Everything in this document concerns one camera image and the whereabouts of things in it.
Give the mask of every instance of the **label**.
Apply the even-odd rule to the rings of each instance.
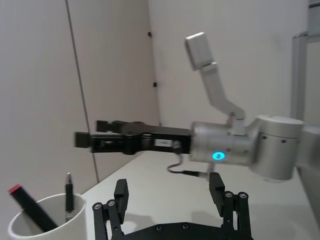
[[[172,140],[166,140],[166,139],[155,139],[154,145],[157,147],[169,147],[172,148]]]

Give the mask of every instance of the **blue led light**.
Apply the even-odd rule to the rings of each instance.
[[[213,160],[221,161],[225,159],[226,155],[222,151],[216,151],[212,154]]]

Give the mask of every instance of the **screw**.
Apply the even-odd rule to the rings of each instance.
[[[245,194],[245,193],[240,193],[240,198],[246,199],[247,197],[248,197],[247,194]]]
[[[113,206],[113,205],[115,205],[115,201],[110,201],[110,202],[108,202],[108,206]]]
[[[183,230],[186,230],[188,228],[189,228],[189,224],[187,224],[187,223],[182,224],[182,229]]]
[[[101,204],[100,204],[100,203],[97,203],[96,205],[94,205],[93,208],[94,208],[94,209],[99,209],[99,208],[101,208]]]
[[[157,226],[155,227],[155,230],[161,231],[161,230],[162,230],[162,226],[161,226],[161,225],[157,225]]]
[[[232,193],[229,192],[229,191],[227,191],[227,192],[225,193],[225,196],[228,197],[228,198],[231,198],[231,197],[232,197]]]

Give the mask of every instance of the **white mug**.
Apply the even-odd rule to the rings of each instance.
[[[74,218],[66,221],[66,195],[49,196],[37,202],[58,225],[57,228],[43,232],[25,213],[18,213],[10,222],[10,240],[87,240],[86,200],[74,194]]]

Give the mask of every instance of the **pen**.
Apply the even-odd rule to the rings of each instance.
[[[71,173],[66,175],[65,180],[65,222],[70,221],[74,216],[74,191]]]
[[[22,188],[20,184],[8,190],[10,195],[22,207],[24,212],[39,226],[44,232],[57,228],[57,224],[47,215],[39,204]]]

